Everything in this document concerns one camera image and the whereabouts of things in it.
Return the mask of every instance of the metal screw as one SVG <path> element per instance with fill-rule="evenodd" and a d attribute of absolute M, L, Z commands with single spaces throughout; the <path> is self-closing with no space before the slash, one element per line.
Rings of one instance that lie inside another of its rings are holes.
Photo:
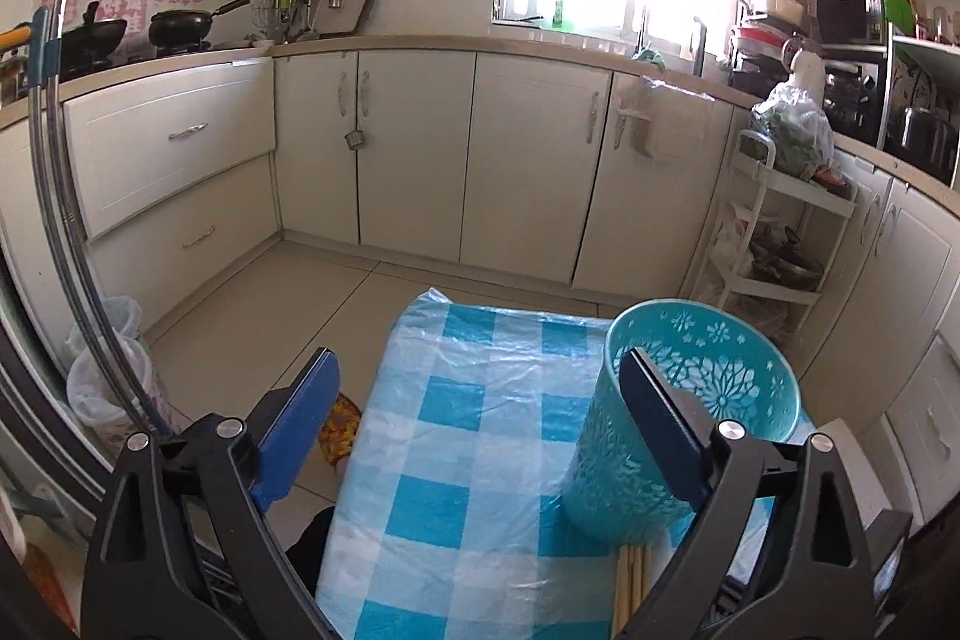
<path fill-rule="evenodd" d="M 717 431 L 726 439 L 743 439 L 744 435 L 747 434 L 746 429 L 736 421 L 720 421 Z"/>
<path fill-rule="evenodd" d="M 829 453 L 833 450 L 833 440 L 827 437 L 827 434 L 814 434 L 810 437 L 810 444 L 821 453 Z"/>
<path fill-rule="evenodd" d="M 127 440 L 127 447 L 131 451 L 142 451 L 147 445 L 150 444 L 150 437 L 147 437 L 143 432 L 137 432 L 136 434 L 131 434 L 130 439 Z"/>
<path fill-rule="evenodd" d="M 243 431 L 243 421 L 237 418 L 227 418 L 217 424 L 217 434 L 223 439 L 233 439 Z"/>

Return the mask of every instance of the plastic sheet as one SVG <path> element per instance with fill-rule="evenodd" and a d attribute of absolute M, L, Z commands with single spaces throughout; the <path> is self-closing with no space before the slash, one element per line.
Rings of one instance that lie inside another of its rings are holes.
<path fill-rule="evenodd" d="M 343 637 L 608 640 L 616 549 L 560 504 L 608 325 L 435 290 L 400 316 L 320 571 Z"/>
<path fill-rule="evenodd" d="M 751 111 L 750 126 L 776 143 L 774 169 L 800 180 L 833 160 L 833 130 L 805 90 L 779 83 Z"/>

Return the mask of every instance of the trash bin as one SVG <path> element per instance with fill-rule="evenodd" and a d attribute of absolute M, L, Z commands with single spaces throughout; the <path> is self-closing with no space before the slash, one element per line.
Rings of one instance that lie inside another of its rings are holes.
<path fill-rule="evenodd" d="M 173 410 L 166 399 L 166 390 L 154 370 L 146 348 L 130 336 L 119 333 L 117 338 L 150 401 L 163 420 L 176 431 Z M 120 453 L 127 437 L 137 431 L 104 379 L 89 348 L 83 349 L 83 353 L 80 353 L 70 367 L 66 379 L 66 398 L 80 423 L 93 429 L 110 453 Z"/>
<path fill-rule="evenodd" d="M 671 386 L 696 394 L 715 419 L 733 418 L 753 437 L 786 441 L 800 415 L 790 365 L 760 332 L 696 302 L 659 299 L 624 311 L 604 342 L 603 366 L 573 462 L 563 507 L 583 533 L 642 545 L 690 513 L 670 493 L 620 395 L 620 361 L 649 354 Z"/>

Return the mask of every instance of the white cabinet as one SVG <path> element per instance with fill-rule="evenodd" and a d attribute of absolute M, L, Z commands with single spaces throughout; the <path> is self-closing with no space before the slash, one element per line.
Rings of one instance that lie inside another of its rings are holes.
<path fill-rule="evenodd" d="M 643 77 L 614 78 L 576 289 L 676 296 L 703 231 L 733 108 L 649 86 Z M 664 160 L 666 142 L 650 148 L 656 132 L 673 137 L 677 158 Z"/>
<path fill-rule="evenodd" d="M 270 58 L 185 68 L 64 104 L 90 239 L 170 194 L 275 147 Z"/>
<path fill-rule="evenodd" d="M 893 181 L 887 172 L 841 150 L 836 151 L 835 161 L 848 181 L 858 186 L 856 208 L 837 248 L 820 299 L 810 311 L 803 328 L 790 340 L 786 351 L 797 377 L 803 376 L 827 339 L 853 291 L 856 278 L 864 263 L 867 263 Z M 839 215 L 816 210 L 803 237 L 806 249 L 818 258 L 826 258 L 841 221 Z"/>
<path fill-rule="evenodd" d="M 456 262 L 473 95 L 472 52 L 361 52 L 360 242 Z"/>
<path fill-rule="evenodd" d="M 357 244 L 356 52 L 277 60 L 277 188 L 283 227 Z"/>
<path fill-rule="evenodd" d="M 462 263 L 571 281 L 610 82 L 598 68 L 477 56 Z"/>
<path fill-rule="evenodd" d="M 887 418 L 904 448 L 923 517 L 933 518 L 960 489 L 960 368 L 939 336 Z"/>
<path fill-rule="evenodd" d="M 128 220 L 89 255 L 104 294 L 136 299 L 147 330 L 275 231 L 270 161 L 261 156 Z"/>
<path fill-rule="evenodd" d="M 0 241 L 32 324 L 61 366 L 69 366 L 64 343 L 73 316 L 43 232 L 27 121 L 0 133 Z"/>
<path fill-rule="evenodd" d="M 960 221 L 895 181 L 877 238 L 829 338 L 800 380 L 815 422 L 860 434 L 925 354 L 960 274 Z"/>

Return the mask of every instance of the pot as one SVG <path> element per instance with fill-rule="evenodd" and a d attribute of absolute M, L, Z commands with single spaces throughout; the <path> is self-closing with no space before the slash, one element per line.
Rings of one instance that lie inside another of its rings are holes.
<path fill-rule="evenodd" d="M 61 37 L 61 66 L 65 70 L 109 58 L 127 32 L 126 20 L 96 20 L 99 8 L 99 1 L 90 1 L 83 12 L 83 24 Z"/>
<path fill-rule="evenodd" d="M 928 109 L 907 107 L 890 119 L 886 152 L 949 185 L 960 132 Z"/>
<path fill-rule="evenodd" d="M 162 49 L 200 44 L 210 33 L 215 17 L 226 15 L 227 12 L 246 6 L 251 1 L 253 0 L 231 1 L 213 12 L 205 12 L 202 9 L 168 9 L 157 12 L 150 18 L 148 31 L 150 43 Z"/>

